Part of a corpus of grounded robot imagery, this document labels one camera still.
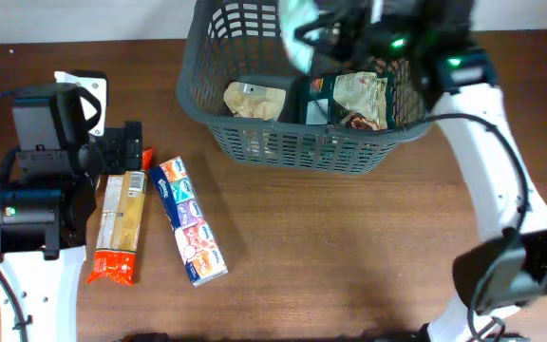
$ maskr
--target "plastic basket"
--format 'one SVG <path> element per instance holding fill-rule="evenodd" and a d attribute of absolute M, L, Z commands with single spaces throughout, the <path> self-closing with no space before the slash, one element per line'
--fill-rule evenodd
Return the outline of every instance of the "plastic basket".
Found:
<path fill-rule="evenodd" d="M 223 102 L 230 82 L 289 89 L 301 76 L 286 58 L 276 5 L 275 0 L 196 2 L 177 95 L 184 111 L 208 125 L 229 157 L 238 162 L 362 174 L 381 162 L 396 143 L 426 132 L 427 125 L 367 132 L 230 117 Z M 410 84 L 408 62 L 376 63 L 394 74 L 396 124 L 402 127 L 422 118 L 424 105 Z"/>

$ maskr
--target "barcode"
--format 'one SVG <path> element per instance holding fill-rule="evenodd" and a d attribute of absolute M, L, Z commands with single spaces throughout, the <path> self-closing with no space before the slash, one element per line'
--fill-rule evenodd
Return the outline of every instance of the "barcode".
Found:
<path fill-rule="evenodd" d="M 143 172 L 133 172 L 130 174 L 130 187 L 128 191 L 142 192 L 142 185 L 144 184 Z"/>

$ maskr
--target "white wall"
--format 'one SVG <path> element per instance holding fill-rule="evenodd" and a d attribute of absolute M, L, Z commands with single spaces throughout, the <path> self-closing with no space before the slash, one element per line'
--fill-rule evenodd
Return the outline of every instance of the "white wall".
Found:
<path fill-rule="evenodd" d="M 476 0 L 474 29 L 547 29 L 547 0 Z M 0 43 L 185 38 L 196 0 L 0 0 Z"/>

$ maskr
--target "green led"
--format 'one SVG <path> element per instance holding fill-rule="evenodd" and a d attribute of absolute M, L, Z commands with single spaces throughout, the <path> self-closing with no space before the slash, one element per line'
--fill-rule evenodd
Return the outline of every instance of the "green led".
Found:
<path fill-rule="evenodd" d="M 459 58 L 449 58 L 447 60 L 447 62 L 452 66 L 452 67 L 458 67 L 461 63 L 462 63 L 462 60 L 459 59 Z"/>
<path fill-rule="evenodd" d="M 392 44 L 391 46 L 393 48 L 402 48 L 403 46 L 406 45 L 406 39 L 405 38 L 400 38 L 400 39 L 396 39 Z"/>
<path fill-rule="evenodd" d="M 6 216 L 14 216 L 16 215 L 16 208 L 14 207 L 6 207 Z"/>

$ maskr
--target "table surface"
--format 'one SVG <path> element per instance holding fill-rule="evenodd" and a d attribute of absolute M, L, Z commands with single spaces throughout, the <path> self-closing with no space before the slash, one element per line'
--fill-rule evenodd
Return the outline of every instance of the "table surface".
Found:
<path fill-rule="evenodd" d="M 477 35 L 505 93 L 508 120 L 547 202 L 547 31 Z M 157 160 L 182 156 L 230 273 L 194 289 L 154 188 L 147 191 L 132 287 L 86 284 L 100 208 L 87 227 L 77 302 L 80 341 L 166 332 L 211 339 L 356 336 L 416 330 L 453 294 L 451 263 L 478 243 L 468 191 L 438 128 L 400 145 L 364 176 L 230 160 L 181 110 L 175 87 L 184 41 L 0 46 L 0 90 L 102 70 L 107 125 L 141 120 Z M 0 160 L 16 145 L 0 102 Z M 102 204 L 103 191 L 98 193 Z M 547 341 L 547 298 L 508 321 Z"/>

